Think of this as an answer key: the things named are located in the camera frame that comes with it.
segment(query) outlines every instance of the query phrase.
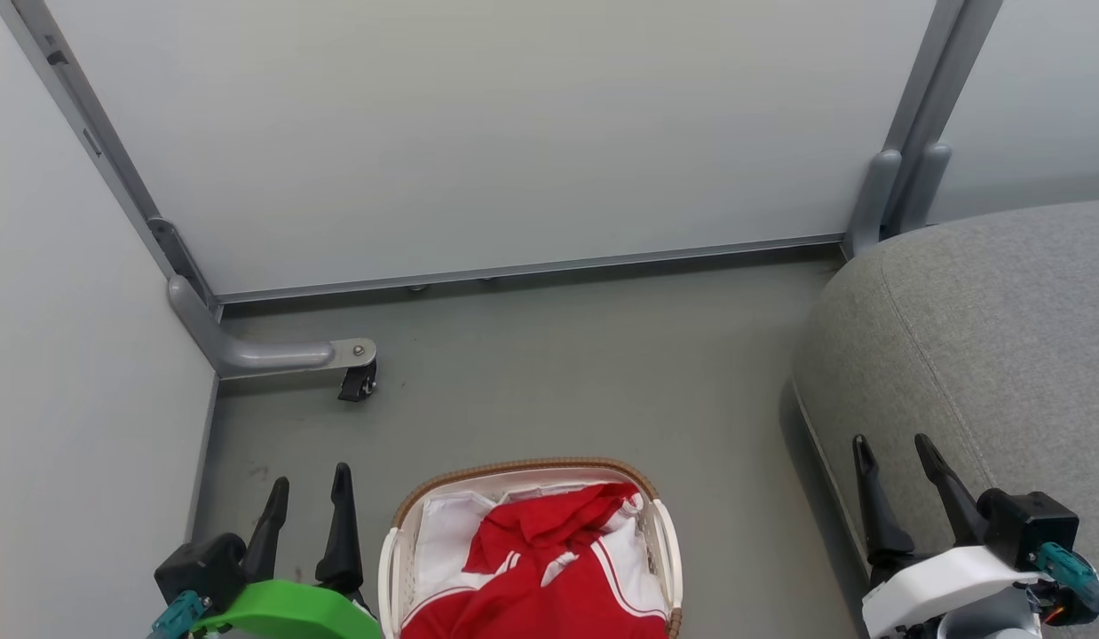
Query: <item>gray upholstered sofa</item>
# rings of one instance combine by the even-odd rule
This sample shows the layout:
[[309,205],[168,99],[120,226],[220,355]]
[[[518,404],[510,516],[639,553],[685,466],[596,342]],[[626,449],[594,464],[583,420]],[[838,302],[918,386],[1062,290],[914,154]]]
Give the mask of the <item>gray upholstered sofa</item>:
[[856,433],[918,549],[951,547],[913,447],[923,432],[975,496],[1043,489],[1069,506],[1099,570],[1099,201],[944,223],[851,260],[792,382],[862,555]]

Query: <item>red garment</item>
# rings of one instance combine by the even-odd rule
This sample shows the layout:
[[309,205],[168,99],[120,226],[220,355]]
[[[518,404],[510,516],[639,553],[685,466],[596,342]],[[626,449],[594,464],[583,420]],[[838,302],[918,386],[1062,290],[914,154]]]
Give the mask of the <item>red garment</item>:
[[493,508],[467,568],[408,615],[400,638],[666,639],[640,505],[633,485],[595,485]]

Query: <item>caster wheel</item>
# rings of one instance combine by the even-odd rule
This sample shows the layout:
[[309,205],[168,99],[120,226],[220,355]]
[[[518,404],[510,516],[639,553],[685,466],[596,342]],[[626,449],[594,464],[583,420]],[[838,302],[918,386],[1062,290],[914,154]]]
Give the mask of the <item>caster wheel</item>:
[[347,368],[344,381],[340,382],[337,399],[343,401],[363,401],[376,392],[376,361],[366,366]]

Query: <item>white wall panel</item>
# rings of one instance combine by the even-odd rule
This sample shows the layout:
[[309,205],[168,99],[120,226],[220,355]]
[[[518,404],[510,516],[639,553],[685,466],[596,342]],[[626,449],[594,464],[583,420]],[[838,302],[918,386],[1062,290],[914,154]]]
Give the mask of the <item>white wall panel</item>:
[[942,141],[931,222],[1099,199],[1099,0],[1007,0]]
[[47,0],[218,294],[841,233],[928,0]]
[[0,16],[0,637],[149,631],[213,379]]

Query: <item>orange wire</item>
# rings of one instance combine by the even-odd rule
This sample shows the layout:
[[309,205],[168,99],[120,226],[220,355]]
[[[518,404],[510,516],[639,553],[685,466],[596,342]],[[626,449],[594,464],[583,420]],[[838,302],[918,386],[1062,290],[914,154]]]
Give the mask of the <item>orange wire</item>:
[[1052,612],[1052,614],[1047,615],[1047,618],[1043,619],[1043,623],[1052,623],[1052,621],[1054,621],[1054,618],[1056,618],[1056,616],[1058,616],[1058,615],[1062,615],[1065,610],[1066,610],[1065,607],[1058,606],[1057,608],[1055,608]]

